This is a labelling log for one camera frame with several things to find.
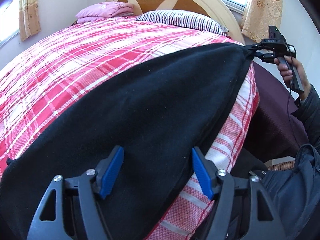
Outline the dark jacket right forearm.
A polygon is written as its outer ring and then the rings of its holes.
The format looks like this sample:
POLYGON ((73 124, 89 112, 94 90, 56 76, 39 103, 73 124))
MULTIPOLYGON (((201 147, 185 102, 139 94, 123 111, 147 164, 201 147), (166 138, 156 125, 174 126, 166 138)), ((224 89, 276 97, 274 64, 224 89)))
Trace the dark jacket right forearm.
POLYGON ((314 88, 292 113, 309 142, 302 145, 292 170, 268 171, 262 179, 283 224, 286 239, 319 239, 319 96, 314 88))

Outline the person's right hand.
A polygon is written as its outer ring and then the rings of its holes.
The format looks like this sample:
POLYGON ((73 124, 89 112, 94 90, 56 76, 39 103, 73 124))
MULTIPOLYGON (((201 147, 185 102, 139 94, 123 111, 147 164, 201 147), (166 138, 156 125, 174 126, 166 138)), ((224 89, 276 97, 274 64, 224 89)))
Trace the person's right hand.
MULTIPOLYGON (((285 56, 285 60, 287 61, 288 64, 291 64, 293 66, 296 67, 304 92, 299 92, 299 98, 300 100, 305 100, 311 90, 311 84, 308 81, 306 72, 304 70, 304 67, 302 65, 302 63, 300 61, 298 61, 297 59, 293 58, 293 57, 289 57, 289 56, 285 56)), ((286 63, 280 63, 279 62, 279 58, 274 59, 274 63, 277 65, 278 70, 280 71, 281 77, 284 80, 285 85, 287 86, 287 88, 290 88, 290 83, 291 80, 293 78, 293 72, 292 70, 290 70, 287 66, 286 63)))

